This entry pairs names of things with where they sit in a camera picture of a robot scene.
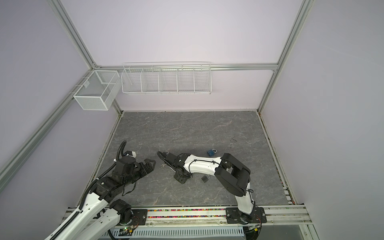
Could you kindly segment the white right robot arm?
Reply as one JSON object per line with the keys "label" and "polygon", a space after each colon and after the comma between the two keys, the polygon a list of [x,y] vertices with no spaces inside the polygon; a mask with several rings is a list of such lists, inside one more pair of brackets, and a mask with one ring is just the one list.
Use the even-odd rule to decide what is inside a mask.
{"label": "white right robot arm", "polygon": [[206,158],[186,153],[176,156],[158,151],[157,155],[175,172],[174,179],[181,184],[191,179],[193,174],[216,177],[237,201],[236,208],[226,208],[227,223],[262,225],[267,222],[265,210],[257,206],[252,197],[251,170],[231,154]]}

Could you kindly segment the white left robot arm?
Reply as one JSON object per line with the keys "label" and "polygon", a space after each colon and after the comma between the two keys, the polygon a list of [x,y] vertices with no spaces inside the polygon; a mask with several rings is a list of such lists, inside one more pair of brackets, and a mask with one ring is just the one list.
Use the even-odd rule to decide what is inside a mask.
{"label": "white left robot arm", "polygon": [[153,172],[156,161],[137,162],[135,152],[124,150],[126,143],[120,144],[113,164],[92,181],[80,204],[47,237],[49,240],[96,240],[104,233],[114,239],[111,230],[115,226],[127,226],[132,233],[140,225],[144,216],[136,216],[132,206],[117,197],[128,194],[128,185],[136,185],[138,180]]}

